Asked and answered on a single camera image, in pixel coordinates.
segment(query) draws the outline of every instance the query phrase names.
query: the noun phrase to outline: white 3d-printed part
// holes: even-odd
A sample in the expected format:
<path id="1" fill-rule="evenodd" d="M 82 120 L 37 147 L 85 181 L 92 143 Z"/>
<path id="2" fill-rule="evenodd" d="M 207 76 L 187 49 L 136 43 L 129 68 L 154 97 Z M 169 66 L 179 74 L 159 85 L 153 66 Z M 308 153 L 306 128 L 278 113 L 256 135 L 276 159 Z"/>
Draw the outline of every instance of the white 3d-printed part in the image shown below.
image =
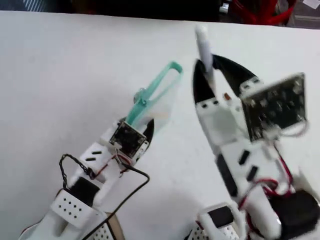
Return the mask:
<path id="1" fill-rule="evenodd" d="M 62 190 L 51 205 L 52 211 L 78 229 L 91 218 L 94 210 L 82 201 Z"/>
<path id="2" fill-rule="evenodd" d="M 105 223 L 90 238 L 90 240 L 114 240 L 108 225 Z"/>
<path id="3" fill-rule="evenodd" d="M 228 240 L 239 240 L 235 229 L 232 225 L 227 225 L 219 228 L 219 230 L 226 236 Z M 202 230 L 197 224 L 192 229 L 188 240 L 209 240 L 205 230 Z"/>
<path id="4" fill-rule="evenodd" d="M 209 240 L 209 237 L 206 232 L 196 224 L 192 229 L 188 240 Z"/>
<path id="5" fill-rule="evenodd" d="M 228 225 L 219 229 L 223 234 L 230 240 L 239 240 L 239 236 L 237 235 L 235 229 L 232 225 Z"/>

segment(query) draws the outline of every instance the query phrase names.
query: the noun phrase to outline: white tabletop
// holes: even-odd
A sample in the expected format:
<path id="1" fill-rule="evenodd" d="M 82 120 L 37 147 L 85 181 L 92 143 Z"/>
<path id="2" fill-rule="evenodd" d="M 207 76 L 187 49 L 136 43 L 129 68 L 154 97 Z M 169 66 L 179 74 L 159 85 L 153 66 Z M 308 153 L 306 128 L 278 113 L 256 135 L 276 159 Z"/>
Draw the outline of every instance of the white tabletop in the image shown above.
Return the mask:
<path id="1" fill-rule="evenodd" d="M 39 221 L 62 186 L 58 161 L 79 156 L 169 62 L 184 76 L 171 122 L 136 165 L 151 182 L 118 212 L 127 240 L 180 240 L 201 208 L 229 200 L 196 116 L 191 80 L 195 22 L 0 12 L 0 233 L 16 240 Z M 311 129 L 285 139 L 288 165 L 320 167 L 320 31 L 208 23 L 212 51 L 265 82 L 306 73 Z M 66 163 L 68 173 L 75 166 Z M 125 174 L 112 211 L 142 177 Z"/>

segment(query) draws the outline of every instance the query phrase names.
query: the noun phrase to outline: teal clip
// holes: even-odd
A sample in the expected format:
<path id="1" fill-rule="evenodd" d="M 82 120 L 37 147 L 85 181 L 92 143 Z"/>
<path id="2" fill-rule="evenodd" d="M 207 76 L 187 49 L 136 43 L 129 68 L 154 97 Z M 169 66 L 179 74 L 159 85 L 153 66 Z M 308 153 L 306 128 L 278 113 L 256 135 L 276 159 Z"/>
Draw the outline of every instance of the teal clip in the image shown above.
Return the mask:
<path id="1" fill-rule="evenodd" d="M 179 73 L 178 76 L 172 80 L 162 91 L 160 91 L 157 96 L 152 96 L 170 70 L 176 70 Z M 137 94 L 134 96 L 135 104 L 127 115 L 125 121 L 133 128 L 137 128 L 141 118 L 144 117 L 146 113 L 170 91 L 170 89 L 173 89 L 174 86 L 180 82 L 182 74 L 182 67 L 174 61 L 170 62 L 146 89 L 142 88 L 139 92 L 137 92 Z"/>

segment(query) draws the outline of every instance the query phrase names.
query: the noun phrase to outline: circuit board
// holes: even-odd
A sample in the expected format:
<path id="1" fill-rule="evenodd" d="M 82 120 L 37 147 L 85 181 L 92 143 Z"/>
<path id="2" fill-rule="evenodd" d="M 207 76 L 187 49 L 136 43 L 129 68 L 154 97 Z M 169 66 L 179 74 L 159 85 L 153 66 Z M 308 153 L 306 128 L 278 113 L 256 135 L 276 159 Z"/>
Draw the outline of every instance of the circuit board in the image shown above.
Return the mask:
<path id="1" fill-rule="evenodd" d="M 276 125 L 285 129 L 306 121 L 305 75 L 292 75 L 241 102 L 251 142 L 262 139 L 263 131 Z"/>
<path id="2" fill-rule="evenodd" d="M 120 151 L 129 158 L 133 158 L 146 139 L 146 136 L 135 130 L 125 121 L 122 121 L 112 135 L 109 143 L 112 145 L 115 143 L 119 144 L 121 146 Z"/>

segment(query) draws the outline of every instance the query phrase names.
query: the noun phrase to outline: white pen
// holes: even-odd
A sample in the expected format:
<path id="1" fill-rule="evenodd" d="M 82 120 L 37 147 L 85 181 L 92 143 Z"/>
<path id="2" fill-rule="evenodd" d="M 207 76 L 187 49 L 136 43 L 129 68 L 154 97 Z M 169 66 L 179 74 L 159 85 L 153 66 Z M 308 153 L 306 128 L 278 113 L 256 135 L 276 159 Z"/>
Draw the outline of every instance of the white pen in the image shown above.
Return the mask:
<path id="1" fill-rule="evenodd" d="M 208 31 L 204 26 L 197 25 L 195 27 L 196 44 L 200 55 L 200 60 L 203 62 L 206 72 L 206 79 L 213 93 L 216 93 L 216 84 L 214 80 L 213 57 L 210 50 L 208 39 Z"/>

